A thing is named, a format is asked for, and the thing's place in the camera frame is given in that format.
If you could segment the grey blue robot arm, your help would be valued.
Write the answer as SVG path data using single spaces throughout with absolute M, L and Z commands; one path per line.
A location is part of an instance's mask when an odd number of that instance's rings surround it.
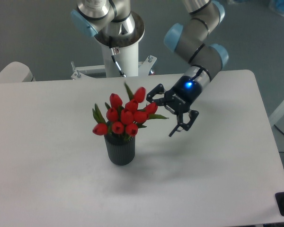
M 229 56 L 218 44 L 206 46 L 204 39 L 222 22 L 223 6 L 214 0 L 183 1 L 190 20 L 174 24 L 164 37 L 165 46 L 189 64 L 189 69 L 170 89 L 160 84 L 146 99 L 165 107 L 177 117 L 174 131 L 189 130 L 198 116 L 191 104 L 223 69 Z M 148 76 L 151 56 L 138 63 L 138 44 L 144 36 L 142 18 L 131 10 L 128 0 L 79 0 L 71 11 L 71 20 L 84 35 L 101 45 L 107 77 Z

